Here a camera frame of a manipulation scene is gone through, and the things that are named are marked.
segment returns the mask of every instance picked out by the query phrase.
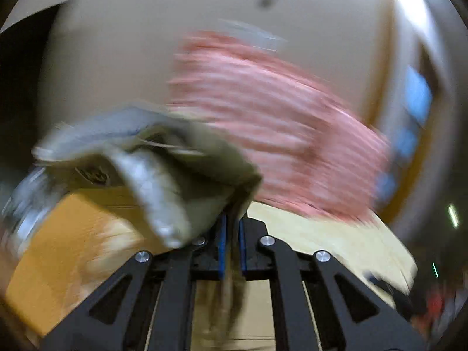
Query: black object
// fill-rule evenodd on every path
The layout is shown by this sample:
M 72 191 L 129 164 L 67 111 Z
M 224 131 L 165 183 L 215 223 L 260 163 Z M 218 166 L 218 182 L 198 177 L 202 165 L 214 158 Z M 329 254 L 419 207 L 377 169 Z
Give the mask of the black object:
M 223 215 L 196 245 L 155 257 L 139 252 L 60 322 L 41 350 L 189 350 L 194 281 L 222 277 L 226 233 L 238 233 L 245 278 L 270 280 L 277 350 L 319 350 L 314 320 L 323 350 L 424 350 L 408 322 L 329 253 L 261 240 L 266 226 L 255 219 L 244 217 L 231 232 L 229 225 Z

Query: olive green cloth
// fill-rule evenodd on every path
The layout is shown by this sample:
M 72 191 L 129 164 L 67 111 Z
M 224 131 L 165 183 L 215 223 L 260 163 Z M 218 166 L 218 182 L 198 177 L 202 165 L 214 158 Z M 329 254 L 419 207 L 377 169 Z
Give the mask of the olive green cloth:
M 208 230 L 228 206 L 241 217 L 261 182 L 207 126 L 163 109 L 130 106 L 62 125 L 33 153 L 58 183 L 168 248 Z

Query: metal bolt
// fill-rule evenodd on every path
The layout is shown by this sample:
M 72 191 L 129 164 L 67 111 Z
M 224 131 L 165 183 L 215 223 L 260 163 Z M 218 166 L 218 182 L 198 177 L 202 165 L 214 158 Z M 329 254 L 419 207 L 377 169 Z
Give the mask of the metal bolt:
M 149 260 L 149 252 L 140 251 L 135 255 L 135 260 L 138 262 L 147 262 Z
M 318 251 L 315 254 L 315 258 L 320 262 L 327 262 L 330 260 L 330 254 L 327 251 Z
M 275 238 L 273 236 L 262 236 L 260 238 L 260 242 L 269 247 L 270 245 L 273 245 L 275 243 Z
M 200 247 L 200 246 L 204 245 L 206 242 L 207 241 L 205 240 L 205 238 L 203 236 L 199 236 L 192 242 L 192 244 Z

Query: pink striped cloth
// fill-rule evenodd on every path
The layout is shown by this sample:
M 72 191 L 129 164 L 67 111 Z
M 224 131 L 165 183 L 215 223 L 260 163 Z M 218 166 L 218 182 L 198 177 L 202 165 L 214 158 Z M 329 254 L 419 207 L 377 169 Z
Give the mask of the pink striped cloth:
M 176 56 L 171 109 L 203 120 L 258 165 L 256 200 L 303 216 L 359 218 L 387 143 L 296 66 L 214 32 Z

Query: dark spot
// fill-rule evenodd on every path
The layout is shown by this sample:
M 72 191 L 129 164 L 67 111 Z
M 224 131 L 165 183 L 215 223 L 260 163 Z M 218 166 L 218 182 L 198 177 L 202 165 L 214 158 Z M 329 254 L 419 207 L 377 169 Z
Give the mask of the dark spot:
M 276 0 L 258 0 L 258 7 L 261 9 L 270 9 Z

